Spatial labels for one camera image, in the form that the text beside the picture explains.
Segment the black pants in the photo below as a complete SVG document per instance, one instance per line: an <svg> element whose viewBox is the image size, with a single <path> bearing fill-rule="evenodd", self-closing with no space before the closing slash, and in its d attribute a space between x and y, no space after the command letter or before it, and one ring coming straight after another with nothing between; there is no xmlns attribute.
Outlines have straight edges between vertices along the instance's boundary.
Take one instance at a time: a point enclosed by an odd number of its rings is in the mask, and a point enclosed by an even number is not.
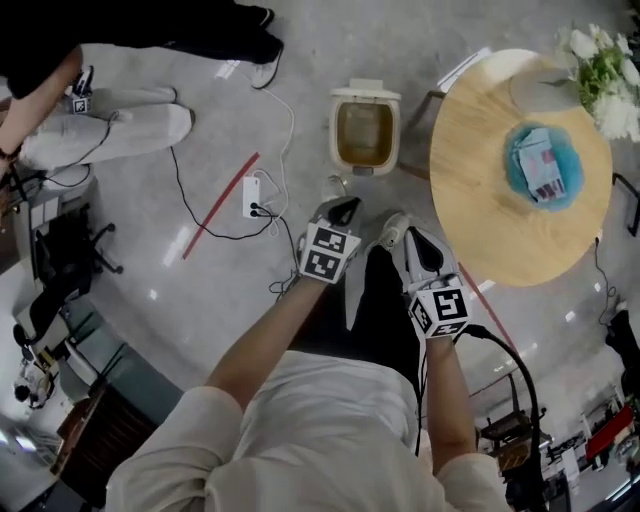
<svg viewBox="0 0 640 512"><path fill-rule="evenodd" d="M208 27L201 27L200 22L194 26L193 20L187 26L179 24L171 29L170 42L160 46L208 59L254 64L267 64L278 56L282 41L260 27L264 9L237 5L232 0L216 0L216 3Z"/></svg>
<svg viewBox="0 0 640 512"><path fill-rule="evenodd" d="M627 370L640 364L640 348L631 330L628 311L620 311L613 317L606 343L618 353Z"/></svg>
<svg viewBox="0 0 640 512"><path fill-rule="evenodd" d="M328 287L290 346L309 354L368 361L393 368L419 392L420 342L391 254L374 247L351 331L346 326L345 281Z"/></svg>
<svg viewBox="0 0 640 512"><path fill-rule="evenodd" d="M631 330L628 311L620 311L613 317L606 343L618 353L624 364L622 391L625 396L640 397L640 348Z"/></svg>

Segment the sleeve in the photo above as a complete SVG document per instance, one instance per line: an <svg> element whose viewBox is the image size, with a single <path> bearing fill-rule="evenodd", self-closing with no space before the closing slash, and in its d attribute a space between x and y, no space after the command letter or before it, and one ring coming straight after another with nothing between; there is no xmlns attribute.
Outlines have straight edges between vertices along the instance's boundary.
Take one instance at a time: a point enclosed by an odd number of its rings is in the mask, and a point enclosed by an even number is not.
<svg viewBox="0 0 640 512"><path fill-rule="evenodd" d="M227 393L187 391L166 421L107 484L107 512L204 509L212 470L231 460L242 410Z"/></svg>
<svg viewBox="0 0 640 512"><path fill-rule="evenodd" d="M13 54L2 65L7 87L17 100L35 91L78 46L75 41L60 41L51 34L43 34L41 41L31 41L13 47Z"/></svg>
<svg viewBox="0 0 640 512"><path fill-rule="evenodd" d="M461 512L511 512L495 459L479 453L449 461L436 475L445 499Z"/></svg>

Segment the white flower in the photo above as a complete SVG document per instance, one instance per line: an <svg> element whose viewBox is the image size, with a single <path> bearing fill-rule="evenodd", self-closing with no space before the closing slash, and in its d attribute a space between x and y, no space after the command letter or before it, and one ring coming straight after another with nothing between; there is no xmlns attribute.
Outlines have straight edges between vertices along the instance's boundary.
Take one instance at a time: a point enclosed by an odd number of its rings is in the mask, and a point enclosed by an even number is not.
<svg viewBox="0 0 640 512"><path fill-rule="evenodd" d="M589 30L591 32L591 37L595 40L596 46L601 50L605 48L613 47L613 39L611 36L605 31L602 30L598 25L594 25L593 23L589 25Z"/></svg>
<svg viewBox="0 0 640 512"><path fill-rule="evenodd" d="M640 142L640 108L622 80L613 82L596 100L593 116L602 135L609 140L630 137Z"/></svg>
<svg viewBox="0 0 640 512"><path fill-rule="evenodd" d="M571 46L571 51L583 60L592 59L598 54L596 42L579 30L571 32L569 45Z"/></svg>
<svg viewBox="0 0 640 512"><path fill-rule="evenodd" d="M616 44L618 45L618 48L622 50L622 53L624 53L625 55L633 55L633 52L629 49L629 43L627 41L627 38L624 37L622 34L618 34L618 38L616 39Z"/></svg>
<svg viewBox="0 0 640 512"><path fill-rule="evenodd" d="M631 85L640 85L640 73L629 59L624 59L622 63L622 75L624 79Z"/></svg>
<svg viewBox="0 0 640 512"><path fill-rule="evenodd" d="M561 28L556 34L556 40L558 41L556 60L562 67L568 69L571 78L575 79L576 70L580 63L571 51L571 46L569 45L571 41L571 29L566 27Z"/></svg>

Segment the power strip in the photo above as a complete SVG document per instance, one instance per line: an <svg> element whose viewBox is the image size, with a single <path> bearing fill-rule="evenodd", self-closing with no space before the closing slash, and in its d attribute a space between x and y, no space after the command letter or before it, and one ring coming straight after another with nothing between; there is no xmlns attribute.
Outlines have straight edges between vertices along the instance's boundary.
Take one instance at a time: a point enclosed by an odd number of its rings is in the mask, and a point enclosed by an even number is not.
<svg viewBox="0 0 640 512"><path fill-rule="evenodd" d="M251 215L254 211L252 203L260 204L260 178L245 176L242 178L242 216L246 219L259 219L260 217Z"/></svg>

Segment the flower bouquet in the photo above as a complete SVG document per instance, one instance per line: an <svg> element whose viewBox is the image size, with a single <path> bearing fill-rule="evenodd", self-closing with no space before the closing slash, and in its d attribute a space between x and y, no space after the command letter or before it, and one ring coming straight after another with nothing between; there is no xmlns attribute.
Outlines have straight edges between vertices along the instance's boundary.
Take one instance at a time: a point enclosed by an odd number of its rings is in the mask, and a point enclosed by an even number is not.
<svg viewBox="0 0 640 512"><path fill-rule="evenodd" d="M580 102L609 140L640 141L640 73L630 55L623 35L614 41L596 25L590 25L590 34L577 29L560 33L558 57L577 86Z"/></svg>

